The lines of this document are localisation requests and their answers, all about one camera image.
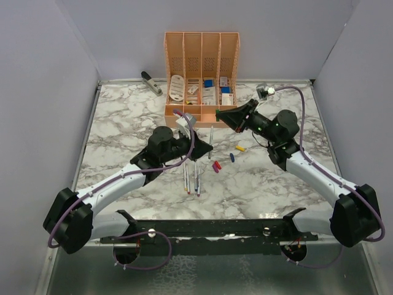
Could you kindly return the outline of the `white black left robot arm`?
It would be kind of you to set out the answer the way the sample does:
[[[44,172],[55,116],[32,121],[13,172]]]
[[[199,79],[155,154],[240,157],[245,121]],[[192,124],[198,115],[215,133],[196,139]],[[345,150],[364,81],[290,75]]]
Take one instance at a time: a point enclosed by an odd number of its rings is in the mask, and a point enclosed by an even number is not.
[[[194,135],[173,136],[172,129],[157,127],[147,146],[120,171],[77,192],[65,188],[57,194],[43,227],[48,246],[68,254],[79,251],[90,240],[117,237],[130,242],[135,237],[135,220],[125,211],[103,214],[102,210],[127,193],[144,187],[168,169],[166,163],[180,159],[198,160],[213,147]]]

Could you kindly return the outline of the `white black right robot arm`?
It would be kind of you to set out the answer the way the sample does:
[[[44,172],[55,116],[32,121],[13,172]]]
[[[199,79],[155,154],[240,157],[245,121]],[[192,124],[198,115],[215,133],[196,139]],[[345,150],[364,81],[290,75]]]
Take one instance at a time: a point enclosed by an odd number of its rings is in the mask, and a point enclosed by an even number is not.
[[[265,138],[270,160],[309,184],[331,206],[327,211],[294,213],[282,225],[283,236],[296,240],[304,232],[331,235],[350,248],[383,231],[375,190],[346,181],[312,159],[294,139],[300,130],[294,112],[285,109],[270,120],[257,112],[257,105],[250,100],[238,108],[217,111],[216,119],[237,133],[250,130]]]

